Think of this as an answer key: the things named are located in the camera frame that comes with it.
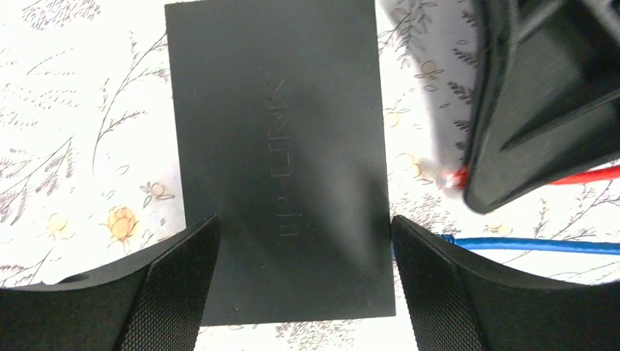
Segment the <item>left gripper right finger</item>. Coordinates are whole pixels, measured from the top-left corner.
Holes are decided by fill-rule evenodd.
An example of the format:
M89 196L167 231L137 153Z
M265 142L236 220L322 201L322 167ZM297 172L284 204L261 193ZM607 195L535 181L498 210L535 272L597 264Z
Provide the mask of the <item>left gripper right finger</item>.
M617 350L619 283L536 276L458 247L404 216L394 254L419 350Z

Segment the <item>black network switch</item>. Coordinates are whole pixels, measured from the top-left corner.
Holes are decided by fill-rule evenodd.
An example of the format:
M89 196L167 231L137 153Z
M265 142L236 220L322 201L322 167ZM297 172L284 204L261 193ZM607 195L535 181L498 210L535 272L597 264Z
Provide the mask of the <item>black network switch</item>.
M392 317L373 1L191 1L165 22L187 224L222 229L203 324Z

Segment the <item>floral patterned table mat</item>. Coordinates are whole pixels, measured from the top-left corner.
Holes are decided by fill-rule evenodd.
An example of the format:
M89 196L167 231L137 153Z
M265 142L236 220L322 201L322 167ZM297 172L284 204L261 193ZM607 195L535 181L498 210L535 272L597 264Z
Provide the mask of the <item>floral patterned table mat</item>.
M1 286L56 283L185 226L163 1L1 3ZM546 186L486 215L458 165L470 1L378 1L390 209L457 238L619 241L619 182Z

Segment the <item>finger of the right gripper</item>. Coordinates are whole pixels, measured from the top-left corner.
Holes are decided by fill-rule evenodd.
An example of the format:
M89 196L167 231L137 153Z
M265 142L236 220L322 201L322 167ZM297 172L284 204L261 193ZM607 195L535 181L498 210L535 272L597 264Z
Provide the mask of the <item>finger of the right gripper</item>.
M617 1L475 1L474 16L473 211L619 158Z

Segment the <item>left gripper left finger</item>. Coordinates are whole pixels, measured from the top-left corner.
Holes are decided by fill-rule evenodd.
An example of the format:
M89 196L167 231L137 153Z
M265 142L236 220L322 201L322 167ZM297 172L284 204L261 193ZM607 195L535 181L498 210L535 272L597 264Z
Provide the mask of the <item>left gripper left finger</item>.
M171 238L55 284L1 290L3 350L193 350L222 227Z

